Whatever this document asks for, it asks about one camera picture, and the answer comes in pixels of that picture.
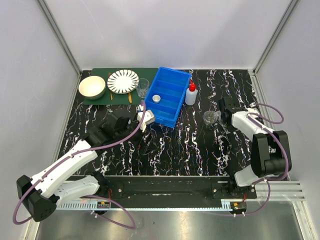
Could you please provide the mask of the small glass beaker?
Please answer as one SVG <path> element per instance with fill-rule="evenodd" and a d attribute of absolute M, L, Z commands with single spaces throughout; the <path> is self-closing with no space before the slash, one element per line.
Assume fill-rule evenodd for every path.
<path fill-rule="evenodd" d="M 212 126 L 218 121 L 218 115 L 215 111 L 208 110 L 203 114 L 203 122 L 207 126 Z"/>

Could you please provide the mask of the squeeze bottle red cap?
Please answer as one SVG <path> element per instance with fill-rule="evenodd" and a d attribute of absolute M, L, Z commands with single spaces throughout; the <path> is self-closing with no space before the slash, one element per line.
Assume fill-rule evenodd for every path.
<path fill-rule="evenodd" d="M 185 94 L 185 104 L 188 106 L 194 105 L 196 102 L 197 94 L 198 90 L 196 85 L 192 81 L 190 81 Z"/>

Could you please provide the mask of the blue compartment bin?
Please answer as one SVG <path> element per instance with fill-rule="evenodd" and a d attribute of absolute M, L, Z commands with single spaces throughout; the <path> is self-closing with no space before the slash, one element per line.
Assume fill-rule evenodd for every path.
<path fill-rule="evenodd" d="M 151 110 L 155 122 L 169 128 L 176 126 L 186 91 L 190 84 L 191 73 L 160 67 L 149 87 L 144 99 L 146 109 Z M 159 95 L 161 100 L 154 103 L 153 95 Z"/>

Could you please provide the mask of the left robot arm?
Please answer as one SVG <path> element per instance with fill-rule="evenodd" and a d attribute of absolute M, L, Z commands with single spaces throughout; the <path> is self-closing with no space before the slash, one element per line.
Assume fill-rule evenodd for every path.
<path fill-rule="evenodd" d="M 156 120 L 151 110 L 139 112 L 134 121 L 125 116 L 112 114 L 90 128 L 81 139 L 61 158 L 43 171 L 17 181 L 19 202 L 13 213 L 13 222 L 20 224 L 17 213 L 24 206 L 35 222 L 48 218 L 57 207 L 74 199 L 94 195 L 110 197 L 109 181 L 102 173 L 91 172 L 88 176 L 65 183 L 71 175 L 87 163 L 99 157 L 107 148 L 113 148 L 127 140 L 141 141 L 147 125 Z"/>

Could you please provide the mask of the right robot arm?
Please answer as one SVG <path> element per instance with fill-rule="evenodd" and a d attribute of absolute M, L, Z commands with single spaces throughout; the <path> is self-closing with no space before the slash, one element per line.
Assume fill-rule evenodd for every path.
<path fill-rule="evenodd" d="M 280 121 L 262 116 L 257 106 L 275 110 Z M 226 185 L 232 198 L 247 196 L 255 184 L 265 180 L 282 181 L 292 169 L 289 138 L 285 131 L 265 126 L 259 119 L 271 124 L 282 124 L 284 116 L 275 107 L 251 103 L 250 107 L 236 106 L 230 97 L 218 101 L 220 119 L 229 131 L 240 131 L 251 141 L 250 165 L 230 175 Z"/>

